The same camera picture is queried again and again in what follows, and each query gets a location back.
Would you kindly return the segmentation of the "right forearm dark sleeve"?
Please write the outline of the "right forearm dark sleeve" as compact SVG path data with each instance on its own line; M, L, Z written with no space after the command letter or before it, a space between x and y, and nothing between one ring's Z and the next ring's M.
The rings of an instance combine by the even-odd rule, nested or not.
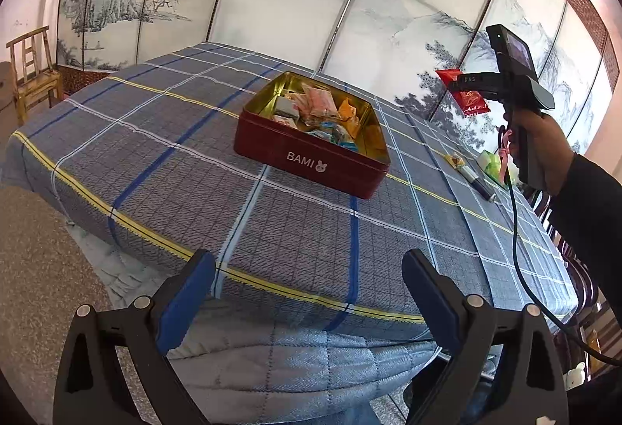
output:
M551 202L550 221L573 247L617 318L621 316L622 186L577 154Z

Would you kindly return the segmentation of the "right hand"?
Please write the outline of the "right hand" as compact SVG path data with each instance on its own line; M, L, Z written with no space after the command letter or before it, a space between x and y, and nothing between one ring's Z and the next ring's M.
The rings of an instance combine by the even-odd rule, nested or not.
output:
M520 108L514 109L512 113L506 112L504 120L510 123L513 131L518 127L526 130L533 140L528 149L536 153L542 166L546 191L551 196L558 196L575 158L558 123L549 114L536 114Z

